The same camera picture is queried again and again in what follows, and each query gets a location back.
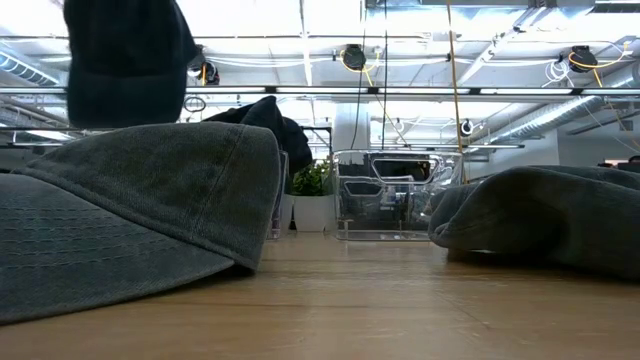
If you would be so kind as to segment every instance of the wooden table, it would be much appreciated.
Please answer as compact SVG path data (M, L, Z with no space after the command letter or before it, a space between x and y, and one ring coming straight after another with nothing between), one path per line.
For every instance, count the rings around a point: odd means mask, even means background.
M640 358L639 287L446 254L298 235L255 277L0 328L0 359Z

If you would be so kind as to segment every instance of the white wall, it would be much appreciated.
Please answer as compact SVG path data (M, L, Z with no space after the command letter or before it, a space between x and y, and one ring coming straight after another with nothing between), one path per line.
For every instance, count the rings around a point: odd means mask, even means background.
M568 166L596 166L609 160L626 160L633 155L639 155L615 141L612 138L580 139L559 138L560 165Z
M558 146L560 151L560 164L568 166L595 166L605 159L626 160L633 155L639 155L640 149L633 144L640 139L638 131L640 123L636 120L635 131L620 131L618 124L606 125L589 132L570 136L567 131L576 128L571 124L560 128L558 132ZM620 144L615 138L627 145Z
M558 132L544 134L541 140L526 140L524 149L504 149L491 154L488 163L470 163L467 177L474 179L495 174L515 166L560 165Z

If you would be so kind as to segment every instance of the potted plant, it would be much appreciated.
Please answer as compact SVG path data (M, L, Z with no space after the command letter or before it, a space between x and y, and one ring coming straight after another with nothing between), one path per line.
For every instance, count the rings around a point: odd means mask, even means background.
M334 198L327 161L311 164L293 179L293 216L301 232L321 232L335 222Z

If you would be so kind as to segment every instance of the transparent bin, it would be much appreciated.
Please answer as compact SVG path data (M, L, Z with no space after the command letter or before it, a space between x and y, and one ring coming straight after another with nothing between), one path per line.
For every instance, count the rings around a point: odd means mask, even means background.
M334 167L340 240L427 241L430 198L463 181L453 152L341 151Z
M284 187L289 176L289 154L280 151L280 183L278 184L278 196L271 215L271 230L267 235L267 240L276 240L281 236L280 220L282 219L282 198Z

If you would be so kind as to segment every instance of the baseball cap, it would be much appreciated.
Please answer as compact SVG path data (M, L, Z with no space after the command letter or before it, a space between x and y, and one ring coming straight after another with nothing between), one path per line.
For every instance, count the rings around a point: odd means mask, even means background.
M188 64L201 50L174 0L66 0L64 18L74 126L176 122Z
M0 174L0 324L256 270L279 183L263 128L146 125Z

